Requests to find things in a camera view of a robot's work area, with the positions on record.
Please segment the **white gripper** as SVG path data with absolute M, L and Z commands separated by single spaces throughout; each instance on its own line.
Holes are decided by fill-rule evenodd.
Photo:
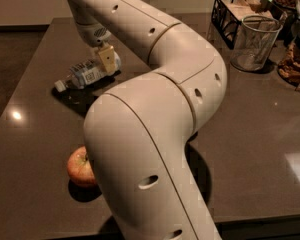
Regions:
M 100 23 L 83 25 L 76 24 L 79 36 L 90 47 L 99 47 L 98 56 L 108 74 L 116 69 L 114 47 L 107 42 L 111 33 Z

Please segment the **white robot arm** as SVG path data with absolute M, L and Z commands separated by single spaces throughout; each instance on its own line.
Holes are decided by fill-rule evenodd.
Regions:
M 222 240 L 185 156 L 218 110 L 227 70 L 197 32 L 141 0 L 68 0 L 150 68 L 105 91 L 84 121 L 93 171 L 125 240 Z

